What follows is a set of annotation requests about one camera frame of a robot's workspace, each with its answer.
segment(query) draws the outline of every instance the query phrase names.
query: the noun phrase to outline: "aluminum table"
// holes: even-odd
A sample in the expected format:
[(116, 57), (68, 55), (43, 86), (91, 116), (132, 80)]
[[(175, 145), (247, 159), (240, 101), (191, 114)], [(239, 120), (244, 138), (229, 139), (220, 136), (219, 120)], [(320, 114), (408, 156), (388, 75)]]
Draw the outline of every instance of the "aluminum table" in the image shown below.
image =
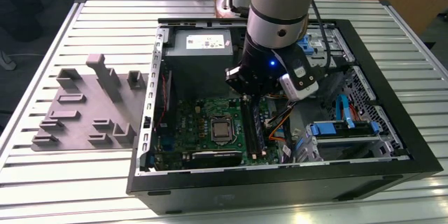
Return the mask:
[(349, 19), (445, 171), (361, 201), (157, 217), (125, 194), (131, 149), (33, 152), (61, 68), (93, 73), (103, 53), (117, 73), (148, 73), (157, 18), (215, 17), (213, 2), (88, 0), (75, 3), (0, 138), (0, 220), (81, 223), (443, 223), (448, 222), (448, 72), (392, 7), (319, 1), (323, 18)]

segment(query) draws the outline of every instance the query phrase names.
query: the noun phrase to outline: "blue plastic clip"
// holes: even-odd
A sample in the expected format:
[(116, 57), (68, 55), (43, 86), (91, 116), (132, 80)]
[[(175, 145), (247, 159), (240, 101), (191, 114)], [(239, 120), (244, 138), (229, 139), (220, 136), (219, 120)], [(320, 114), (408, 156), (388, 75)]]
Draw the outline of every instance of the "blue plastic clip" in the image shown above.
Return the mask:
[(379, 134), (380, 132), (380, 127), (375, 121), (371, 122), (372, 130), (375, 134)]
[(311, 132), (313, 133), (313, 136), (319, 135), (319, 128), (316, 124), (312, 124), (309, 128), (311, 128)]
[(332, 123), (316, 123), (321, 135), (336, 134), (335, 125)]
[(309, 45), (309, 35), (307, 34), (301, 40), (297, 41), (297, 45), (301, 47), (303, 52), (305, 55), (313, 55), (315, 53), (315, 48)]
[(341, 109), (340, 109), (341, 103), (343, 103), (343, 109), (344, 109), (344, 119), (347, 121), (348, 128), (355, 128), (352, 114), (349, 112), (348, 97), (344, 94), (340, 94), (336, 99), (336, 120), (343, 120)]

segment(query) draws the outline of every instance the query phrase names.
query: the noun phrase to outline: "floor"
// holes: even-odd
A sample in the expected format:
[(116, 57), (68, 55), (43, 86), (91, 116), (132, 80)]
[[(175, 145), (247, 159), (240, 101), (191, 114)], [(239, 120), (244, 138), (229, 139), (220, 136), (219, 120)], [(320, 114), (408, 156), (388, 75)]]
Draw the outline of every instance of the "floor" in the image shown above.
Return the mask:
[[(41, 2), (45, 9), (37, 15), (37, 19), (44, 28), (44, 34), (37, 40), (27, 43), (17, 42), (0, 29), (0, 49), (8, 55), (16, 55), (11, 58), (17, 63), (15, 71), (0, 69), (0, 111), (13, 111), (17, 106), (73, 0), (41, 0)], [(425, 42), (436, 42), (432, 52), (448, 68), (448, 23), (441, 18), (433, 20), (421, 39)], [(8, 120), (9, 115), (0, 113), (0, 132), (1, 126), (7, 125)]]

